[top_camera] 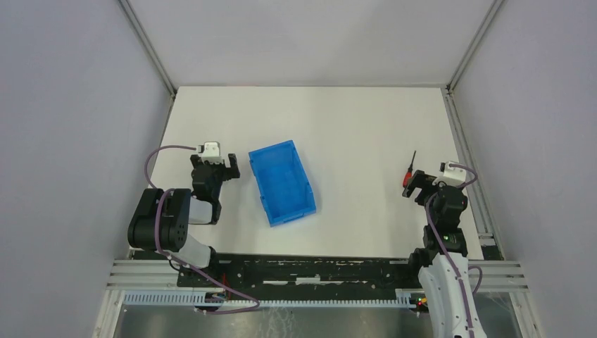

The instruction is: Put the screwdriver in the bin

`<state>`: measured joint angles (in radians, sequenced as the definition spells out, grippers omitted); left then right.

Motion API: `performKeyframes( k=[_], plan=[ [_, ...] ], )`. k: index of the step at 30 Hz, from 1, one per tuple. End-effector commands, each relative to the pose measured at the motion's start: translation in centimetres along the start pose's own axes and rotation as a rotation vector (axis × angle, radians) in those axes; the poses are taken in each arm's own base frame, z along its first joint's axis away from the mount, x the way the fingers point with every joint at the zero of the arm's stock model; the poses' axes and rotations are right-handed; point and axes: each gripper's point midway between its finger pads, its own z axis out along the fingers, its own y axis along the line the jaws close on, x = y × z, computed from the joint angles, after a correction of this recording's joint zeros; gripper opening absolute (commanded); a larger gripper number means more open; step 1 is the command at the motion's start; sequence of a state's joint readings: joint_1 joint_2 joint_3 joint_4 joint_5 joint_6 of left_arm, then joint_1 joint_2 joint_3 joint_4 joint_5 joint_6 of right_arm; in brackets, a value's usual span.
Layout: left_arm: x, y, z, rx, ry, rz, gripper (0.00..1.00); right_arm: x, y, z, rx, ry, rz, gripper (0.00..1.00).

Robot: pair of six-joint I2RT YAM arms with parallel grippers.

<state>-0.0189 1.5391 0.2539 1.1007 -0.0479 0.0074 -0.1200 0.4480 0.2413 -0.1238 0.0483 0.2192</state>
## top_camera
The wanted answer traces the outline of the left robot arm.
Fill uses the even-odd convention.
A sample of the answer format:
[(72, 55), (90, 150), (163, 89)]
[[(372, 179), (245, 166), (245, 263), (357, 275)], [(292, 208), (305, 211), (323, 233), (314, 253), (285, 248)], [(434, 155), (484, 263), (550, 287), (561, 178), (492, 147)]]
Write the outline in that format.
[(211, 262), (215, 249), (189, 234), (190, 225), (215, 225), (220, 219), (222, 185), (240, 178), (237, 157), (228, 160), (191, 156), (192, 188), (143, 191), (127, 229), (127, 241), (135, 249), (164, 253), (183, 265), (195, 266), (194, 277), (205, 287), (216, 285), (221, 268)]

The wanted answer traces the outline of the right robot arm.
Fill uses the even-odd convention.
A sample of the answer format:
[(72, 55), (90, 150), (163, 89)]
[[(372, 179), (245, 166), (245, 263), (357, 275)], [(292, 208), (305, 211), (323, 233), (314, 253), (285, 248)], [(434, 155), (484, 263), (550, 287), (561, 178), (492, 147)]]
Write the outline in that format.
[(470, 284), (471, 266), (460, 217), (468, 207), (464, 189), (477, 181), (477, 173), (466, 165), (448, 161), (437, 176), (411, 170), (403, 180), (405, 198), (414, 191), (415, 203), (425, 209), (422, 248), (408, 259), (406, 276), (422, 287), (435, 337), (485, 337), (474, 302), (478, 287)]

